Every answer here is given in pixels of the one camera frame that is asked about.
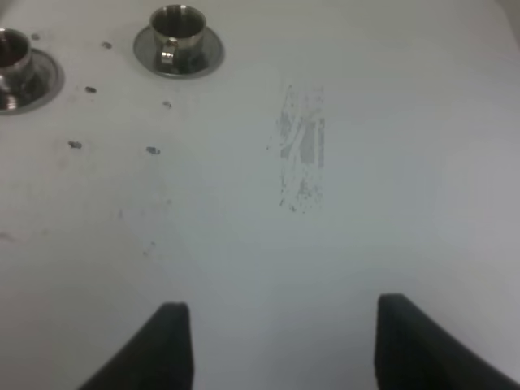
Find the cup rim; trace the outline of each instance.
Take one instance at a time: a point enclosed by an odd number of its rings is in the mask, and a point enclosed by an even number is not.
[[[31,55],[33,47],[31,45],[31,40],[29,39],[29,37],[19,30],[15,30],[14,28],[0,27],[0,33],[12,33],[12,34],[22,38],[25,41],[25,43],[27,44],[27,53],[25,53],[22,58],[17,60],[15,63],[12,63],[11,65],[7,65],[6,67],[0,66],[0,70],[2,70],[2,72],[7,72],[7,71],[10,71],[11,69],[16,69],[20,65],[20,63],[22,63],[27,57],[29,57]]]
[[[165,35],[163,33],[161,33],[160,31],[158,31],[155,27],[154,27],[154,18],[155,16],[157,16],[157,14],[159,12],[162,12],[168,8],[178,8],[178,7],[184,7],[186,9],[189,9],[190,11],[192,12],[195,12],[196,14],[198,14],[201,19],[202,19],[202,23],[203,23],[203,27],[201,29],[201,31],[193,34],[193,35],[190,35],[189,37],[182,37],[182,38],[178,38],[178,37],[169,37],[168,35]],[[163,37],[168,37],[168,38],[175,38],[176,40],[184,40],[184,39],[190,39],[190,38],[193,38],[193,37],[196,37],[197,35],[200,35],[202,33],[204,33],[204,30],[206,29],[206,26],[207,26],[207,22],[206,22],[206,17],[204,16],[204,14],[199,11],[197,8],[195,8],[194,6],[187,6],[185,4],[170,4],[170,5],[167,5],[167,6],[161,6],[160,8],[158,8],[157,10],[155,10],[152,15],[150,16],[149,18],[149,26],[158,34],[161,34]]]

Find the white tabletop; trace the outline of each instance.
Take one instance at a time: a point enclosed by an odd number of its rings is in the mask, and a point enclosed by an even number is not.
[[[196,389],[374,389],[388,292],[520,380],[520,51],[503,9],[195,0],[226,58],[178,81],[132,53],[162,4],[15,0],[2,16],[66,83],[0,117],[0,388],[75,388],[186,301]]]

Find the white table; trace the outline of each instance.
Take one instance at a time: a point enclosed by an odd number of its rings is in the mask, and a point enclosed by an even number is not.
[[[195,0],[227,57],[174,81],[132,54],[163,3],[16,0],[2,18],[67,80],[0,118],[0,388],[75,388],[186,301],[196,389],[374,389],[386,292],[520,380],[520,51],[502,8]]]

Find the espresso cup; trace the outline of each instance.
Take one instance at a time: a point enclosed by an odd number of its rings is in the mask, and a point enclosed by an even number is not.
[[[31,41],[19,31],[0,28],[0,93],[22,93],[34,75]]]
[[[164,6],[149,19],[157,46],[158,62],[182,67],[202,53],[206,17],[191,6]]]

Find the black plastic piece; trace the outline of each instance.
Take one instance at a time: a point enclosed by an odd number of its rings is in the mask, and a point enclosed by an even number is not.
[[[189,309],[166,304],[80,390],[191,390]]]
[[[375,372],[380,390],[520,390],[400,294],[379,299]]]

